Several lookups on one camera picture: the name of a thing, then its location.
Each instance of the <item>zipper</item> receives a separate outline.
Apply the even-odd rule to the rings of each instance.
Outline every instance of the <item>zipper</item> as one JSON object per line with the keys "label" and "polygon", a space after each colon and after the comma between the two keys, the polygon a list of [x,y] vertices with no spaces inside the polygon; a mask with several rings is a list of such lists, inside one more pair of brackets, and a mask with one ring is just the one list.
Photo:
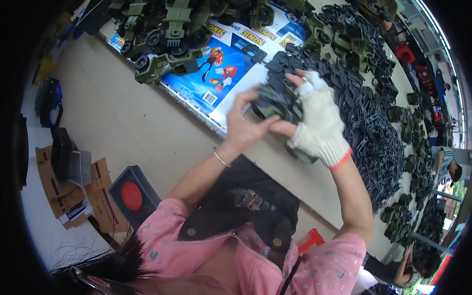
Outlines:
{"label": "zipper", "polygon": [[203,242],[214,242],[216,240],[219,240],[221,238],[224,238],[224,237],[234,237],[236,239],[238,239],[238,241],[243,245],[243,247],[248,250],[249,252],[252,252],[254,253],[257,257],[259,257],[260,259],[266,261],[268,264],[274,266],[275,268],[277,268],[280,273],[282,273],[282,270],[280,269],[280,267],[278,267],[278,265],[276,265],[275,263],[273,263],[272,261],[270,261],[269,259],[267,259],[265,256],[263,255],[260,255],[259,253],[257,253],[256,251],[254,251],[253,249],[249,248],[248,246],[246,246],[244,244],[244,242],[236,235],[236,231],[234,230],[233,232],[231,233],[228,233],[228,234],[225,234],[225,235],[221,235],[221,236],[216,236],[214,237],[213,239],[209,239],[209,240],[198,240],[198,241],[173,241],[173,243],[203,243]]}
{"label": "zipper", "polygon": [[280,267],[278,267],[278,265],[276,265],[275,263],[273,263],[272,261],[270,261],[269,259],[267,259],[265,256],[263,255],[260,255],[259,253],[257,253],[256,251],[254,251],[253,249],[249,248],[248,246],[246,246],[244,244],[244,242],[238,237],[236,236],[236,232],[233,232],[232,233],[232,237],[235,237],[236,239],[238,239],[239,242],[241,242],[241,244],[243,245],[243,247],[248,250],[249,252],[252,252],[254,253],[256,256],[258,256],[259,258],[261,258],[262,260],[266,261],[268,264],[274,266],[275,268],[277,268],[280,273],[282,273],[282,270],[280,269]]}
{"label": "zipper", "polygon": [[219,240],[221,238],[224,238],[224,237],[229,237],[229,236],[233,236],[233,234],[236,234],[236,232],[232,232],[232,233],[228,233],[228,234],[225,234],[225,235],[221,235],[221,236],[216,236],[214,237],[213,239],[209,239],[209,240],[198,240],[198,241],[173,241],[173,243],[202,243],[202,242],[214,242],[216,240]]}

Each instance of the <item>red disc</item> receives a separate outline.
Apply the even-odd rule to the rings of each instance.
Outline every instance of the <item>red disc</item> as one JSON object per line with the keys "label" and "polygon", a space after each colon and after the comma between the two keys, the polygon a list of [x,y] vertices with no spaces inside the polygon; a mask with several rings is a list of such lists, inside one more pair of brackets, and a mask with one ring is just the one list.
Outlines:
{"label": "red disc", "polygon": [[131,210],[138,210],[143,203],[143,196],[139,187],[132,181],[126,182],[121,188],[121,197],[125,205]]}

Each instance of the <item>sunglasses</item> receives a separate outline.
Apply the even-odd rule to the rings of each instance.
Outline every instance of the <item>sunglasses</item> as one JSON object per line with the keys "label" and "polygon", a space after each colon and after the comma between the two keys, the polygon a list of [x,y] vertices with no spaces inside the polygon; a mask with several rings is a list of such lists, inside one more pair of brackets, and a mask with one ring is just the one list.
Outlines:
{"label": "sunglasses", "polygon": [[75,283],[85,283],[105,295],[147,295],[128,285],[86,274],[75,266],[70,268],[70,276]]}

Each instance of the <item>work glove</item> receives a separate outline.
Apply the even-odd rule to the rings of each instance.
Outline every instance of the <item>work glove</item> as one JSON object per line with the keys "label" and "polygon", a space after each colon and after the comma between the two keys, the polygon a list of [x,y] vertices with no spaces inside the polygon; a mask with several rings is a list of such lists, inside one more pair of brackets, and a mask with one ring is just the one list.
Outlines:
{"label": "work glove", "polygon": [[352,149],[343,137],[344,123],[334,103],[333,89],[318,72],[306,72],[303,80],[305,83],[295,91],[302,102],[303,122],[298,124],[288,146],[319,158],[326,167],[335,169],[351,155]]}

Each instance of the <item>barcode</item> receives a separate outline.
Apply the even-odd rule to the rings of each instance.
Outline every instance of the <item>barcode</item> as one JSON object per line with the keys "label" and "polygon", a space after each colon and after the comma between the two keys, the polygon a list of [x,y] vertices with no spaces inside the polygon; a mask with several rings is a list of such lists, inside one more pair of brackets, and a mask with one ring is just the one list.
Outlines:
{"label": "barcode", "polygon": [[203,100],[206,101],[209,105],[213,105],[217,99],[218,97],[216,97],[210,91],[207,91],[207,93],[203,96]]}

